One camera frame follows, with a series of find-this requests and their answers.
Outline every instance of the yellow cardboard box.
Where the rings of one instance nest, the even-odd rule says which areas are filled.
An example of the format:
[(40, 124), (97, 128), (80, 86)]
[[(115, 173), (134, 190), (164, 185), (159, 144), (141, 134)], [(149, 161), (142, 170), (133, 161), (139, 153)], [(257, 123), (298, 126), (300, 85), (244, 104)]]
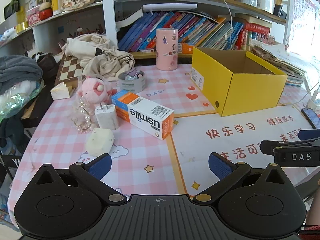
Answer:
[(195, 47), (191, 79), (227, 116), (275, 107), (287, 75), (248, 51)]

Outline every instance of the grey blanket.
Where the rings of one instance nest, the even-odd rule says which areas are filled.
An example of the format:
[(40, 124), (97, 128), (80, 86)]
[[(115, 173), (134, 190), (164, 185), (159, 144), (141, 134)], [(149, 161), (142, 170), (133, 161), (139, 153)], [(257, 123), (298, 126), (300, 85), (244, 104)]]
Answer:
[(42, 77), (42, 73), (42, 69), (30, 57), (20, 55), (0, 57), (0, 95), (21, 81), (38, 80)]

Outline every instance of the phone screen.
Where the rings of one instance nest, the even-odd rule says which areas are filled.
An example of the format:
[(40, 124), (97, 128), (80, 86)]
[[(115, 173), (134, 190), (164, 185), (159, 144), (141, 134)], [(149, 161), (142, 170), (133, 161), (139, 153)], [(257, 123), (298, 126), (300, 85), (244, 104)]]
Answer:
[(301, 111), (303, 111), (306, 114), (306, 116), (309, 117), (310, 121), (314, 124), (316, 129), (320, 129), (320, 118), (317, 116), (315, 111), (307, 108), (304, 108)]

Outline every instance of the red container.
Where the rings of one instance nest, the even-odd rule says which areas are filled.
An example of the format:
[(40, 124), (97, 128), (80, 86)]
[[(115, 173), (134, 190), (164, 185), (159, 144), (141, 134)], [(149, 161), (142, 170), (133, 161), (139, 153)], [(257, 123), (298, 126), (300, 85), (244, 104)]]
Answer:
[(48, 19), (51, 16), (53, 16), (52, 8), (47, 8), (42, 11), (39, 11), (39, 18), (41, 21)]

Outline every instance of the pink checkered tablecloth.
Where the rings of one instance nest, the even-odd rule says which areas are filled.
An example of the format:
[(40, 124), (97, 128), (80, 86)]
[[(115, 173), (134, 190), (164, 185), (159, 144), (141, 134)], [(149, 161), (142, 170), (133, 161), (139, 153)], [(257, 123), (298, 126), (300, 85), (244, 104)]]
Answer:
[[(138, 68), (147, 77), (147, 88), (139, 93), (140, 96), (174, 109), (175, 114), (214, 110), (191, 81), (191, 65), (179, 65), (170, 72), (159, 71), (155, 66)], [(305, 93), (304, 89), (286, 86), (280, 102), (294, 103)], [(302, 101), (302, 106), (309, 98)], [(87, 163), (92, 160), (84, 147), (90, 133), (77, 133), (69, 117), (72, 103), (73, 98), (54, 101), (29, 142), (8, 200), (10, 217), (15, 225), (15, 204), (42, 164), (51, 163), (56, 169), (64, 169), (77, 161)], [(119, 152), (112, 159), (111, 171), (102, 181), (128, 196), (177, 194), (166, 141), (121, 119), (119, 124), (120, 128), (114, 131), (114, 144)], [(146, 172), (148, 165), (153, 166), (153, 172)]]

